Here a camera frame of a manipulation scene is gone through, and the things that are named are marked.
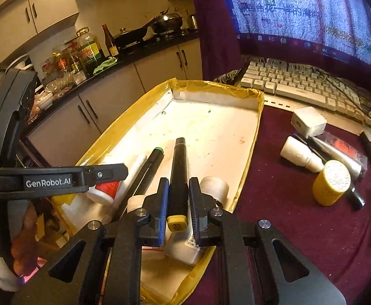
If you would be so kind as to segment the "person's left hand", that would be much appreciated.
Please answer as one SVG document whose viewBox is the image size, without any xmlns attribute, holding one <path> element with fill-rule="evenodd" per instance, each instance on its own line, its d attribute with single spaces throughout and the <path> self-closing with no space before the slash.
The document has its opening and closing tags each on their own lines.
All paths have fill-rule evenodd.
<svg viewBox="0 0 371 305">
<path fill-rule="evenodd" d="M 36 210 L 29 202 L 29 207 L 23 217 L 22 229 L 17 236 L 12 238 L 13 269 L 19 277 L 29 276 L 37 265 L 36 221 Z"/>
</svg>

